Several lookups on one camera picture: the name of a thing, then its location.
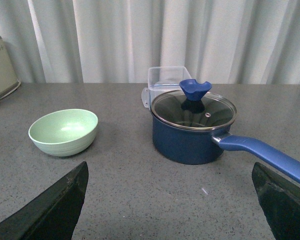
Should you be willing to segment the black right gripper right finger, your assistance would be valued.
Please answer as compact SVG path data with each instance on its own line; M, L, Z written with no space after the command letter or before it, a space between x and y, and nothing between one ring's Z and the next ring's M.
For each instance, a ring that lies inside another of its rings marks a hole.
M300 187L256 162L251 173L259 205L277 240L300 240Z

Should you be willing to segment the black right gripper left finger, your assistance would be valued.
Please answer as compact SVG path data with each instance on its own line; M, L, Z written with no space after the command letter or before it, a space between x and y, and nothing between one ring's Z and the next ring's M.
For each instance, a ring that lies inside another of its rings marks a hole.
M0 240L70 240L89 179L80 163L23 208L0 222Z

